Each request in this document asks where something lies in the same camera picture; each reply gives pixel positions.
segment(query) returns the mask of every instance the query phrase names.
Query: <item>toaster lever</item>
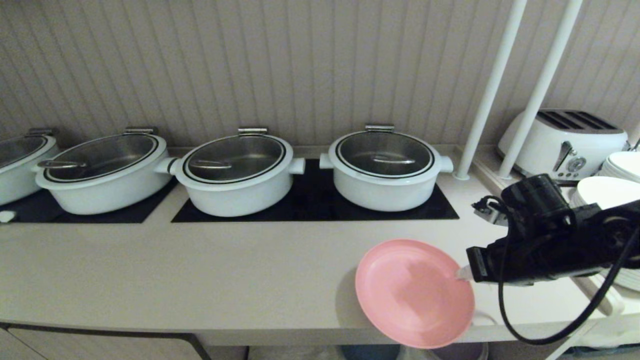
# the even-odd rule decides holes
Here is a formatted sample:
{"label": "toaster lever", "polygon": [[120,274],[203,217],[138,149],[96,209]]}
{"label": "toaster lever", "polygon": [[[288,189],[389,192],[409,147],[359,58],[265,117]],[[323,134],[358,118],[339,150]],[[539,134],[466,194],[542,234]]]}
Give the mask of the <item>toaster lever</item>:
{"label": "toaster lever", "polygon": [[558,154],[558,160],[556,161],[556,165],[554,166],[554,172],[558,171],[560,165],[564,162],[567,156],[569,156],[573,151],[573,147],[570,142],[562,142],[560,145],[560,154]]}

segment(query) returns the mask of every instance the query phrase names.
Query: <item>black cooktop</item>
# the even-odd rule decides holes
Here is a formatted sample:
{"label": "black cooktop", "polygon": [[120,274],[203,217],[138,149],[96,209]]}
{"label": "black cooktop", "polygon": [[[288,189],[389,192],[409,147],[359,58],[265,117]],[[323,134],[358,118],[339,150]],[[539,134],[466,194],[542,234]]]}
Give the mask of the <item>black cooktop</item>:
{"label": "black cooktop", "polygon": [[173,178],[155,194],[126,208],[96,215],[74,215],[62,210],[48,190],[0,206],[0,211],[15,211],[14,222],[66,224],[141,224],[178,183]]}
{"label": "black cooktop", "polygon": [[293,187],[277,204],[243,217],[216,217],[198,210],[188,200],[172,222],[346,221],[458,219],[436,185],[433,194],[417,208],[385,212],[362,208],[345,199],[333,185],[333,171],[321,170],[318,160],[307,159],[304,175],[295,175]]}

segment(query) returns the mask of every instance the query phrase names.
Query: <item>beadboard wall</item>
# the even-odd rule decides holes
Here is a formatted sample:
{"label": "beadboard wall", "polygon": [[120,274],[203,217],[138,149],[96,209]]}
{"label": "beadboard wall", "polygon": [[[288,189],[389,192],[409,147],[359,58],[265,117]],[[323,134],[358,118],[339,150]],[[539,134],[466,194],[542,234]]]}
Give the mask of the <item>beadboard wall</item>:
{"label": "beadboard wall", "polygon": [[[262,125],[326,145],[378,122],[464,143],[511,4],[2,1],[0,138],[55,126],[69,146],[151,124],[194,146]],[[527,104],[565,4],[529,1],[483,143]],[[544,105],[640,136],[639,26],[640,1],[585,1]]]}

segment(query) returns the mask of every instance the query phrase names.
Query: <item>pot lid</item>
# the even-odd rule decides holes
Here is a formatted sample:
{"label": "pot lid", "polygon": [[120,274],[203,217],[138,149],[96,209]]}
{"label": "pot lid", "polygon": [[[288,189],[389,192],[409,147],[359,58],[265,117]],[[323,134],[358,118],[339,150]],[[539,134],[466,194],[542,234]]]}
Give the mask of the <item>pot lid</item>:
{"label": "pot lid", "polygon": [[423,142],[399,133],[366,131],[343,139],[335,148],[345,165],[376,177],[410,177],[433,166],[434,155]]}
{"label": "pot lid", "polygon": [[46,168],[44,176],[50,181],[85,181],[129,168],[157,147],[158,141],[153,136],[108,136],[72,147],[38,166]]}
{"label": "pot lid", "polygon": [[28,157],[45,143],[47,139],[43,136],[23,136],[0,142],[0,168]]}
{"label": "pot lid", "polygon": [[230,136],[201,146],[186,159],[183,169],[203,183],[236,183],[270,171],[285,153],[284,145],[270,136]]}

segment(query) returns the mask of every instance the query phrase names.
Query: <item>white toaster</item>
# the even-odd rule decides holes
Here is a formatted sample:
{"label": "white toaster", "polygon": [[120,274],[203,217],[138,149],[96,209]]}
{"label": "white toaster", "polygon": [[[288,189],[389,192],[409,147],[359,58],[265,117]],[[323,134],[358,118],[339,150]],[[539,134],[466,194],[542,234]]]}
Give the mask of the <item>white toaster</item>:
{"label": "white toaster", "polygon": [[[504,157],[520,125],[519,114],[498,143]],[[541,109],[515,162],[525,176],[547,173],[558,181],[595,174],[607,157],[627,144],[627,133],[585,111]]]}

